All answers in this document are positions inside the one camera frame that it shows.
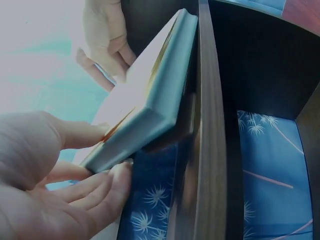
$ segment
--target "pink line pattern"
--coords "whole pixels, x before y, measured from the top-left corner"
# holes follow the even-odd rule
[[[312,224],[313,221],[314,221],[314,220],[311,219],[311,220],[308,221],[305,225],[303,225],[302,227],[300,227],[300,228],[298,228],[297,230],[293,231],[292,233],[287,234],[287,235],[284,235],[284,236],[279,236],[279,237],[273,238],[273,239],[271,239],[271,240],[280,240],[280,239],[284,239],[284,238],[286,238],[286,237],[289,237],[289,236],[291,236],[291,235],[293,235],[293,234],[296,234],[296,233],[300,232],[301,230],[305,229],[306,227],[308,227],[310,224]]]
[[[265,180],[265,181],[273,183],[273,184],[281,185],[281,186],[284,186],[284,187],[287,187],[287,188],[290,188],[290,189],[294,188],[294,186],[291,186],[289,184],[286,184],[286,183],[283,183],[283,182],[280,182],[280,181],[277,181],[277,180],[273,180],[273,179],[265,177],[265,176],[261,176],[261,175],[255,174],[255,173],[250,172],[250,171],[243,170],[243,172],[246,173],[246,174],[252,175],[252,176],[254,176],[254,177],[258,178],[258,179],[262,179],[262,180]]]

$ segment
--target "book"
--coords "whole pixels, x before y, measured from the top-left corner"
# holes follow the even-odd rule
[[[197,16],[180,9],[160,30],[95,116],[93,124],[109,126],[104,139],[78,151],[76,163],[108,170],[176,125],[197,25]]]

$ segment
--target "dandelion print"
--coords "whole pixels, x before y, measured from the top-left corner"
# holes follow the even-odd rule
[[[148,232],[148,229],[152,228],[149,226],[151,224],[151,222],[152,222],[152,216],[149,219],[146,212],[144,212],[144,214],[141,212],[140,216],[138,216],[138,217],[136,217],[136,216],[132,217],[133,226],[136,227],[137,231],[142,231],[142,233]]]
[[[157,229],[156,232],[154,232],[151,237],[154,240],[166,240],[166,232],[160,229]]]
[[[244,212],[243,219],[247,223],[249,223],[250,219],[255,217],[254,213],[256,211],[251,209],[251,203],[249,201],[245,201],[244,202],[244,211],[243,212]]]
[[[163,206],[166,206],[166,204],[162,201],[162,199],[166,199],[169,195],[165,194],[165,191],[166,189],[161,186],[159,188],[154,186],[153,189],[147,190],[146,197],[144,197],[144,199],[146,200],[145,203],[151,204],[152,209],[155,208],[159,202]]]
[[[282,137],[284,137],[285,140],[287,140],[295,149],[297,149],[299,153],[304,155],[304,152],[300,150],[292,141],[290,141],[290,139],[287,138],[286,135],[277,127],[278,120],[274,116],[267,116],[267,121],[282,135]]]
[[[165,206],[165,207],[163,207],[162,210],[159,211],[158,218],[160,220],[166,220],[169,218],[169,213],[170,213],[170,208]]]
[[[238,126],[239,126],[240,131],[245,128],[245,122],[240,118],[238,118]]]
[[[243,229],[243,240],[252,239],[253,237],[252,229],[249,227],[244,227]]]

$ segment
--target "blue patterned cushion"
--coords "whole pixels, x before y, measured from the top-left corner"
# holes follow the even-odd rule
[[[243,239],[311,240],[305,156],[293,120],[238,111],[243,162]]]

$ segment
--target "wooden surface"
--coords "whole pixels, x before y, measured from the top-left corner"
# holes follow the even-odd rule
[[[320,86],[296,119],[309,175],[313,239],[320,239]]]
[[[201,125],[194,240],[224,240],[227,162],[223,99],[208,0],[199,0]]]
[[[320,37],[228,2],[210,10],[223,94],[238,110],[296,119],[320,79]]]
[[[242,240],[244,235],[244,176],[237,110],[223,95],[226,138],[227,212],[226,240]]]
[[[319,0],[286,0],[282,18],[320,36]]]

